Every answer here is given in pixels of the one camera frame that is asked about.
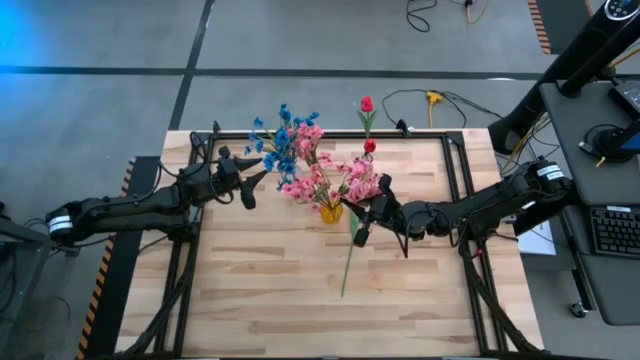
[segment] wooden table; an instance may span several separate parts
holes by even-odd
[[[475,188],[499,181],[488,132],[462,131]],[[187,163],[188,135],[167,134],[162,161],[170,170]],[[242,156],[246,143],[219,141],[216,148],[226,145]],[[377,143],[376,171],[392,176],[401,202],[451,199],[439,141]],[[361,155],[362,144],[326,140],[320,146],[334,160],[349,161]],[[262,165],[247,174],[260,170]],[[464,196],[459,162],[456,172]],[[478,354],[462,260],[448,238],[411,243],[407,260],[391,232],[374,229],[367,246],[354,249],[341,297],[350,244],[348,212],[339,224],[325,225],[307,206],[285,199],[276,190],[278,178],[269,174],[258,186],[258,206],[252,211],[239,199],[226,206],[206,205],[183,356]],[[161,186],[172,181],[164,176]],[[513,235],[511,226],[499,231]],[[146,233],[141,246],[158,237]],[[501,305],[529,341],[542,347],[517,244],[494,238],[488,248]],[[170,251],[170,243],[162,242],[138,257],[118,350],[133,343],[160,307]],[[483,311],[490,343],[495,343],[489,312]],[[173,339],[176,317],[168,339]]]

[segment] desk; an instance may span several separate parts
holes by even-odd
[[[188,135],[167,134],[162,161],[169,170],[187,163]],[[475,188],[499,181],[488,132],[464,130],[464,138]],[[401,202],[451,198],[439,142],[377,143],[374,166],[393,177]],[[217,141],[216,147],[226,145],[241,155],[245,144]],[[323,140],[320,146],[336,161],[362,153],[362,140]],[[246,175],[261,169],[256,166]],[[269,174],[256,188],[258,206],[252,211],[239,201],[205,206],[183,356],[478,353],[462,261],[448,238],[412,243],[405,260],[394,235],[374,229],[367,246],[354,249],[341,298],[351,240],[348,213],[339,224],[323,224],[318,214],[276,191],[278,178]],[[160,185],[172,181],[163,177]],[[499,231],[513,235],[510,226]],[[141,246],[158,237],[146,233]],[[501,304],[529,341],[542,347],[517,244],[495,238],[488,248]],[[130,346],[159,308],[170,250],[169,242],[161,242],[138,257],[117,350]],[[485,328],[492,334],[484,310]],[[168,339],[173,339],[177,308],[173,314]]]
[[[626,127],[630,119],[607,96],[612,85],[588,84],[577,98],[566,98],[555,84],[540,86],[542,98],[567,159],[573,181],[585,206],[640,205],[640,170],[637,159],[595,167],[595,160],[578,149],[578,142],[594,125]],[[640,261],[611,256],[591,256],[591,229],[582,209],[570,207],[564,215],[587,275],[589,285],[610,325],[640,324],[640,288],[624,279],[640,277]]]

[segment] black keyboard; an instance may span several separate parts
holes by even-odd
[[[590,210],[596,254],[640,258],[640,212]]]

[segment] black stand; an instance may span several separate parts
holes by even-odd
[[[637,26],[625,28],[630,21],[628,18],[616,19],[609,14],[607,9],[609,2],[600,7],[569,48],[549,66],[516,108],[505,118],[489,126],[495,151],[511,154],[513,150],[507,146],[509,134],[515,133],[522,138],[540,119],[545,111],[542,96],[538,90],[540,85],[569,79],[576,74],[577,77],[564,88],[567,94],[575,93],[592,77],[599,75],[605,64],[617,57],[638,38]],[[629,7],[631,6],[635,6],[634,10],[637,11],[637,4],[629,4]]]

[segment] yellow vase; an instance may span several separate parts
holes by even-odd
[[[325,224],[335,224],[340,221],[340,217],[344,209],[342,208],[342,203],[333,204],[332,207],[323,205],[320,207],[320,216],[322,217],[322,221]]]

